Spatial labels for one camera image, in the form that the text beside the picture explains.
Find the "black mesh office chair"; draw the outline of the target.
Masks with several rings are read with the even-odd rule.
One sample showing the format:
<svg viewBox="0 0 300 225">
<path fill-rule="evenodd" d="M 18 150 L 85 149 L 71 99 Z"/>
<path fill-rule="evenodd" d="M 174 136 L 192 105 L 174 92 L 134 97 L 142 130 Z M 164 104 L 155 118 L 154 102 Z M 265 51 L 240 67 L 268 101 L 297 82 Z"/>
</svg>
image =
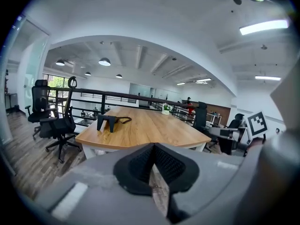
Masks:
<svg viewBox="0 0 300 225">
<path fill-rule="evenodd" d="M 238 128 L 243 121 L 244 114 L 238 113 L 235 115 L 234 119 L 231 121 L 229 126 L 224 126 L 224 128 Z M 224 138 L 218 138 L 218 144 L 222 153 L 227 155 L 232 154 L 232 150 L 237 148 L 237 142 L 233 140 L 228 140 Z"/>
<path fill-rule="evenodd" d="M 48 110 L 48 96 L 50 89 L 47 80 L 36 80 L 35 85 L 31 89 L 32 105 L 25 107 L 28 111 L 28 121 L 31 123 L 39 123 L 41 119 L 50 117 L 51 112 Z"/>
<path fill-rule="evenodd" d="M 198 106 L 195 108 L 195 121 L 193 128 L 203 134 L 207 134 L 210 127 L 206 126 L 207 119 L 207 105 L 203 102 L 198 102 Z"/>
</svg>

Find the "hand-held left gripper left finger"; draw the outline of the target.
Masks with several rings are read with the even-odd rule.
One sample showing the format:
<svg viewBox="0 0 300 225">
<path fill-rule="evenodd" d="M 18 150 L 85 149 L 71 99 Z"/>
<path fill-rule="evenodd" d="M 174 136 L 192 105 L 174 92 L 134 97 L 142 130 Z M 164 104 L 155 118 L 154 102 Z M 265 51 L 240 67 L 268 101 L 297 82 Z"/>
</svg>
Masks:
<svg viewBox="0 0 300 225">
<path fill-rule="evenodd" d="M 42 191 L 36 203 L 62 225 L 169 225 L 149 185 L 151 145 L 95 156 Z"/>
</svg>

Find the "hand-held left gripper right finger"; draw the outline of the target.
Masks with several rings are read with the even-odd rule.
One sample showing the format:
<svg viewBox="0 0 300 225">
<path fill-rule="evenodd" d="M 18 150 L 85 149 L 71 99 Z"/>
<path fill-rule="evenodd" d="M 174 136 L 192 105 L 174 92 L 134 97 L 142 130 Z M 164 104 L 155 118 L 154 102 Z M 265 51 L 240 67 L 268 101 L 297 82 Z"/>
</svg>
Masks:
<svg viewBox="0 0 300 225">
<path fill-rule="evenodd" d="M 215 200 L 240 168 L 243 158 L 156 145 L 155 165 L 169 187 L 166 217 L 181 222 Z"/>
</svg>

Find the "black office chair with headrest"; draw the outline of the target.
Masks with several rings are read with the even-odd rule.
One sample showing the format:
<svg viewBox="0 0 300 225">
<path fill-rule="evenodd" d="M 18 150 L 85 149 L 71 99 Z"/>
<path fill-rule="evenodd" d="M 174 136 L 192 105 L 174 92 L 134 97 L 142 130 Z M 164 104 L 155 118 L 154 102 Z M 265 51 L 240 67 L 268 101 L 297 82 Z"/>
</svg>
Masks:
<svg viewBox="0 0 300 225">
<path fill-rule="evenodd" d="M 66 100 L 64 116 L 62 118 L 55 116 L 40 120 L 41 130 L 39 136 L 41 138 L 53 138 L 57 140 L 56 142 L 46 146 L 45 150 L 46 152 L 48 152 L 50 148 L 58 146 L 58 160 L 62 164 L 64 163 L 64 160 L 61 157 L 61 152 L 64 145 L 72 146 L 77 148 L 78 151 L 82 151 L 80 146 L 69 141 L 71 138 L 75 137 L 74 131 L 76 128 L 76 124 L 72 115 L 73 107 L 70 105 L 73 91 L 77 87 L 77 80 L 75 76 L 69 78 L 68 87 L 70 88 L 70 90 L 68 92 L 68 97 Z"/>
</svg>

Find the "black box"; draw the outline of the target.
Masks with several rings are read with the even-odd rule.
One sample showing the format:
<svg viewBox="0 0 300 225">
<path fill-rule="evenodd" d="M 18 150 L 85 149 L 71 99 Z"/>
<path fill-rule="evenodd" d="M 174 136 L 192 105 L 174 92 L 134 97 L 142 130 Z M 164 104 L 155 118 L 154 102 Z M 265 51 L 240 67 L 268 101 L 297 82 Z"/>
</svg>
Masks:
<svg viewBox="0 0 300 225">
<path fill-rule="evenodd" d="M 98 115 L 97 118 L 97 131 L 99 131 L 104 123 L 104 121 L 108 122 L 110 132 L 113 133 L 114 131 L 114 124 L 117 123 L 119 117 L 116 116 L 109 116 L 109 115 Z"/>
</svg>

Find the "black railing with wooden handrail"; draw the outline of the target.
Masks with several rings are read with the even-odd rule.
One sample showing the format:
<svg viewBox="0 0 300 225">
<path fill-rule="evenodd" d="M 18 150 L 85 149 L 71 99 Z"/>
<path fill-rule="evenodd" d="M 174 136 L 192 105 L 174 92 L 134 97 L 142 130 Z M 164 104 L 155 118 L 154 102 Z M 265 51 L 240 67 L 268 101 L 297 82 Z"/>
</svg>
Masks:
<svg viewBox="0 0 300 225">
<path fill-rule="evenodd" d="M 191 106 L 194 108 L 193 117 L 191 118 L 188 115 L 189 105 L 180 102 L 91 89 L 75 89 L 71 98 L 71 105 L 74 110 L 77 110 L 76 116 L 78 118 L 80 117 L 81 111 L 103 114 L 116 107 L 129 107 L 161 112 L 163 103 L 168 103 L 172 107 L 170 111 L 172 116 L 191 126 L 194 124 L 195 107 Z"/>
</svg>

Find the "frosted glass partition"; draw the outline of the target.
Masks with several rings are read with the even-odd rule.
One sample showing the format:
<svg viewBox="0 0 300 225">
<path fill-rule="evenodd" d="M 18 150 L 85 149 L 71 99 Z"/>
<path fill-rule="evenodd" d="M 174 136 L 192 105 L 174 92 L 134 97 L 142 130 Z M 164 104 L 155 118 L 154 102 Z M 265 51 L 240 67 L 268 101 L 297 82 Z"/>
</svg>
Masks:
<svg viewBox="0 0 300 225">
<path fill-rule="evenodd" d="M 32 106 L 32 87 L 40 77 L 41 67 L 44 62 L 49 35 L 30 21 L 25 22 L 25 30 L 29 35 L 28 46 L 24 55 L 25 71 L 23 82 L 24 110 Z"/>
</svg>

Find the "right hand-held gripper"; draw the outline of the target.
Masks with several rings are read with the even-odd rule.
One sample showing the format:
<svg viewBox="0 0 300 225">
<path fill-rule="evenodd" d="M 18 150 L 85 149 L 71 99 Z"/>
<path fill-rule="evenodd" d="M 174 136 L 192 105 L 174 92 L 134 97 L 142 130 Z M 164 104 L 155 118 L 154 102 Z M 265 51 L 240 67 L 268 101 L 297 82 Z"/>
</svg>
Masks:
<svg viewBox="0 0 300 225">
<path fill-rule="evenodd" d="M 262 141 L 266 141 L 268 131 L 267 122 L 263 112 L 257 112 L 243 117 L 243 121 L 238 128 L 210 127 L 209 133 L 213 136 L 231 139 L 236 142 L 251 142 L 262 135 Z"/>
</svg>

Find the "large glass window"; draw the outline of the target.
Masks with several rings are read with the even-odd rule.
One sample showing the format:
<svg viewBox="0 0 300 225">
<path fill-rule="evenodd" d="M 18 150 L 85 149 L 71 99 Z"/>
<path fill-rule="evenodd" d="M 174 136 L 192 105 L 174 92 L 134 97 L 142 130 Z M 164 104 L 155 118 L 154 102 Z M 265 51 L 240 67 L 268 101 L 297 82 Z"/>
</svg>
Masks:
<svg viewBox="0 0 300 225">
<path fill-rule="evenodd" d="M 49 74 L 43 74 L 43 79 L 47 80 L 47 84 L 50 87 L 68 88 L 68 78 L 61 77 L 61 76 L 55 76 L 55 75 L 49 75 Z M 67 98 L 68 91 L 59 90 L 58 97 L 59 98 Z"/>
</svg>

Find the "small black side table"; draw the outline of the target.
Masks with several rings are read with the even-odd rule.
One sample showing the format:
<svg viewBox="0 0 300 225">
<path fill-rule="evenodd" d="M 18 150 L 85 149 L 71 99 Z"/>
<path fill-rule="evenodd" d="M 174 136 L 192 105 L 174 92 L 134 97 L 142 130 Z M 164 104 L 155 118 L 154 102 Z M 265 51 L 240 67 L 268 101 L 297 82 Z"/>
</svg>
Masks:
<svg viewBox="0 0 300 225">
<path fill-rule="evenodd" d="M 7 93 L 5 95 L 5 108 L 6 110 L 14 109 L 18 105 L 17 93 Z"/>
</svg>

